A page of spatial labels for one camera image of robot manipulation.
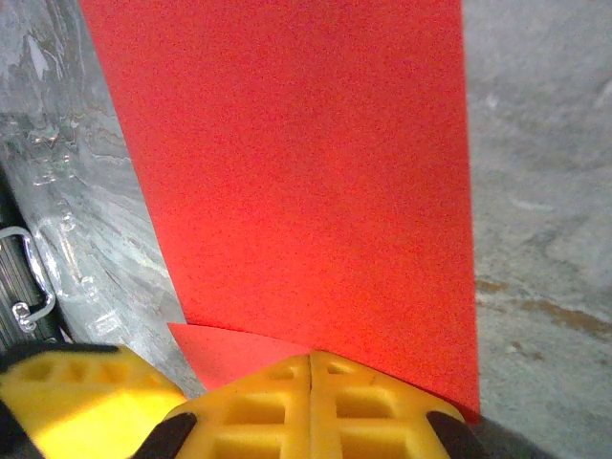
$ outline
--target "black rubber part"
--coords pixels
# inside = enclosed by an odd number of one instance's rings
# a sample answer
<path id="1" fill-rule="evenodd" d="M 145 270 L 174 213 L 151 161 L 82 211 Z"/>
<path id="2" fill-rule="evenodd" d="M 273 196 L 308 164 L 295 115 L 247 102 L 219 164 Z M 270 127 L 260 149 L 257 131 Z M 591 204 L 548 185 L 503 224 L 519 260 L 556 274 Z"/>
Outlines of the black rubber part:
<path id="1" fill-rule="evenodd" d="M 438 435 L 450 459 L 487 459 L 489 457 L 470 428 L 461 421 L 440 411 L 429 411 L 427 420 Z"/>
<path id="2" fill-rule="evenodd" d="M 119 352 L 119 347 L 107 344 L 88 344 L 72 342 L 30 341 L 14 345 L 6 354 L 0 356 L 0 373 L 13 365 L 44 352 L 76 352 L 89 354 L 108 354 Z"/>
<path id="3" fill-rule="evenodd" d="M 45 459 L 9 407 L 1 400 L 0 459 Z"/>
<path id="4" fill-rule="evenodd" d="M 12 226 L 25 228 L 26 222 L 12 196 L 9 180 L 0 168 L 0 228 Z"/>
<path id="5" fill-rule="evenodd" d="M 198 419 L 181 413 L 157 424 L 131 459 L 174 459 Z"/>

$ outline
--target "gray surface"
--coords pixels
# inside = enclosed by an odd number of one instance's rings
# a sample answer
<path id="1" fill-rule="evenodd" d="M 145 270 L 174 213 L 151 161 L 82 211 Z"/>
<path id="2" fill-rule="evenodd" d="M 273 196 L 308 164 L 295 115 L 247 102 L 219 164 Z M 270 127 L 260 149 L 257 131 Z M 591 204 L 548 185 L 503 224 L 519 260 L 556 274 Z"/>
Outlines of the gray surface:
<path id="1" fill-rule="evenodd" d="M 81 339 L 191 394 L 183 321 L 72 2 L 5 0 L 7 169 Z M 482 408 L 498 457 L 612 451 L 612 4 L 466 0 Z"/>

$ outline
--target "red sheet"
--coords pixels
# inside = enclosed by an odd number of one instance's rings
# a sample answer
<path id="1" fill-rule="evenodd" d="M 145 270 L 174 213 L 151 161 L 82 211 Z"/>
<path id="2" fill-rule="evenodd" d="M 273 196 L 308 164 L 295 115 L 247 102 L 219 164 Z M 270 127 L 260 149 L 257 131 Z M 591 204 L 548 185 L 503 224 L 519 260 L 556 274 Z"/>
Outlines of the red sheet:
<path id="1" fill-rule="evenodd" d="M 168 323 L 193 372 L 207 390 L 312 349 L 280 339 L 221 328 Z"/>
<path id="2" fill-rule="evenodd" d="M 187 321 L 477 411 L 460 0 L 82 7 Z"/>

